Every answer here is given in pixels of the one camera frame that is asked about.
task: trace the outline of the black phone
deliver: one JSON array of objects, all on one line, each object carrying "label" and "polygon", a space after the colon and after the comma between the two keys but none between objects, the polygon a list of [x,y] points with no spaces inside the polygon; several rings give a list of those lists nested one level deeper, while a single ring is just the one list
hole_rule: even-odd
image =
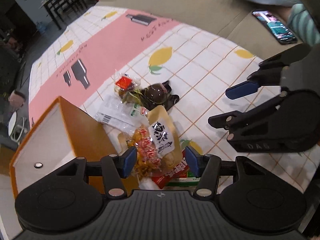
[{"label": "black phone", "polygon": [[296,43],[298,39],[269,11],[253,11],[252,15],[265,26],[281,45]]}]

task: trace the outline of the striped clothing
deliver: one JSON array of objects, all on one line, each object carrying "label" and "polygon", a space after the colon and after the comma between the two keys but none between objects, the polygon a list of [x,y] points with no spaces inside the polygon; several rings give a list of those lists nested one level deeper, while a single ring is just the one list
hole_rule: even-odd
[{"label": "striped clothing", "polygon": [[292,7],[288,27],[295,32],[304,43],[310,46],[320,43],[320,33],[303,4],[298,3]]}]

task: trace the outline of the ribbed black surface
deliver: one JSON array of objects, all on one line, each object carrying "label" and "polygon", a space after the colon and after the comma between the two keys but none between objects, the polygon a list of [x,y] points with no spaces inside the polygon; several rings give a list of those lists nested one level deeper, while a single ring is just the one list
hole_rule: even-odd
[{"label": "ribbed black surface", "polygon": [[213,203],[188,191],[136,190],[125,200],[111,201],[101,216],[77,231],[49,236],[24,231],[18,240],[302,240],[297,231],[278,236],[246,233],[225,221]]}]

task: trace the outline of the person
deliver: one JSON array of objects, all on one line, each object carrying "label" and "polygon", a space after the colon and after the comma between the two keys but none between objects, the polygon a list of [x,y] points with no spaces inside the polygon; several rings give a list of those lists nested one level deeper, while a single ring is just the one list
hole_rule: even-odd
[{"label": "person", "polygon": [[270,11],[277,13],[304,43],[314,46],[320,43],[320,33],[316,25],[302,3],[292,7],[273,5]]}]

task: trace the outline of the white label with chinese characters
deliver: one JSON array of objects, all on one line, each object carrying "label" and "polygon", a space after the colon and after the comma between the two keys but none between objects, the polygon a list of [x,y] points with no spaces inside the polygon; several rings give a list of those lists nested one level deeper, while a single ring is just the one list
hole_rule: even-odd
[{"label": "white label with chinese characters", "polygon": [[174,139],[166,122],[160,118],[148,128],[150,136],[158,149],[158,156],[162,158],[167,153],[174,150]]}]

